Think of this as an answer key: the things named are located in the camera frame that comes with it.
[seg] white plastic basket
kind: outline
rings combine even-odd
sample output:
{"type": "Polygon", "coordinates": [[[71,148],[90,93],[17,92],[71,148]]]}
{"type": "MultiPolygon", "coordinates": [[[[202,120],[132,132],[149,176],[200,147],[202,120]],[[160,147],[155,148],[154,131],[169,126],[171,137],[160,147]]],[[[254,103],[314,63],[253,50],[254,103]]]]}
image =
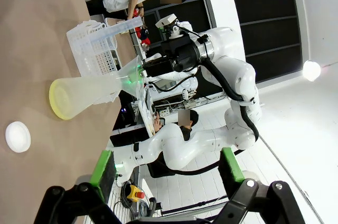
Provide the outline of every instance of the white plastic basket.
{"type": "MultiPolygon", "coordinates": [[[[67,38],[81,76],[98,76],[117,71],[111,55],[111,50],[117,49],[115,35],[142,24],[141,17],[110,27],[90,20],[68,31],[67,38]]],[[[95,104],[114,101],[116,96],[103,97],[95,104]]]]}

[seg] round white cap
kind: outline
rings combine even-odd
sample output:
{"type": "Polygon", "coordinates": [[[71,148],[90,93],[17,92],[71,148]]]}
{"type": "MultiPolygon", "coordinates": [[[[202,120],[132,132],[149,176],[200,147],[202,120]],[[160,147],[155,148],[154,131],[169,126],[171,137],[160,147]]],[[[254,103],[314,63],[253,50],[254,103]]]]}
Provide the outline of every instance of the round white cap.
{"type": "Polygon", "coordinates": [[[31,146],[31,134],[22,122],[13,122],[7,126],[6,141],[11,150],[22,153],[31,146]]]}

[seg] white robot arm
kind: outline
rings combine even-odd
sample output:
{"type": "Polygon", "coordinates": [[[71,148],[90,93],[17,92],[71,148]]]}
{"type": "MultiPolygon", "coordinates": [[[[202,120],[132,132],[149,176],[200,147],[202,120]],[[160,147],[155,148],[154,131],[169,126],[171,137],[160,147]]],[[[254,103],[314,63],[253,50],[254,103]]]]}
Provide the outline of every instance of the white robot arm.
{"type": "Polygon", "coordinates": [[[146,141],[114,147],[118,183],[127,181],[136,166],[155,161],[161,152],[167,167],[179,170],[201,153],[220,151],[232,145],[239,150],[248,149],[259,136],[255,127],[261,118],[256,73],[250,64],[237,59],[240,35],[228,27],[193,34],[190,29],[181,27],[174,15],[161,19],[156,26],[164,26],[173,38],[169,37],[162,45],[163,58],[143,65],[148,75],[166,73],[158,68],[162,65],[165,69],[168,63],[176,71],[201,65],[206,80],[223,87],[232,99],[231,108],[225,112],[225,126],[192,133],[188,141],[184,141],[176,124],[167,124],[146,141]]]}

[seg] screw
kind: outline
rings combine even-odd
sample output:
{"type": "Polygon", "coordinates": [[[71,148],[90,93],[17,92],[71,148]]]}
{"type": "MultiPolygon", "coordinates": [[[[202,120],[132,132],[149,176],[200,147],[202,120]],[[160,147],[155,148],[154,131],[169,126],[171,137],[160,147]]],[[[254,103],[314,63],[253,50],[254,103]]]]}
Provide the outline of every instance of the screw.
{"type": "Polygon", "coordinates": [[[57,189],[57,188],[54,188],[54,189],[52,190],[52,193],[53,193],[54,195],[58,195],[60,192],[61,192],[61,190],[60,190],[60,189],[57,189]]]}
{"type": "Polygon", "coordinates": [[[280,183],[276,183],[276,188],[281,190],[283,188],[283,185],[281,185],[280,183]]]}
{"type": "Polygon", "coordinates": [[[80,191],[85,192],[88,191],[88,187],[86,185],[80,185],[80,191]]]}
{"type": "Polygon", "coordinates": [[[253,180],[249,180],[249,181],[247,182],[247,186],[248,186],[248,187],[254,187],[254,185],[255,185],[255,182],[254,182],[253,180]]]}

